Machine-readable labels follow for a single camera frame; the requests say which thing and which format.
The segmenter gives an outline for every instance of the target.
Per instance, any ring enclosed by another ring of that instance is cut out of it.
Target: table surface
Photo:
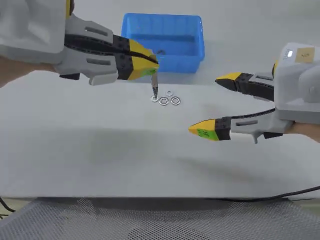
[[[148,78],[92,87],[35,72],[0,89],[0,196],[247,198],[319,185],[319,145],[304,136],[254,145],[188,132],[272,108],[214,80],[271,71],[287,42],[320,46],[319,8],[317,0],[76,0],[78,17],[115,34],[128,12],[199,15],[206,57],[194,75],[159,74],[159,94],[173,91],[179,106],[151,102]]]

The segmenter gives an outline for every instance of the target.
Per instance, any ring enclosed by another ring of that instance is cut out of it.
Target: blue container
[[[195,73],[205,58],[199,16],[127,13],[121,35],[151,49],[158,59],[159,72]]]

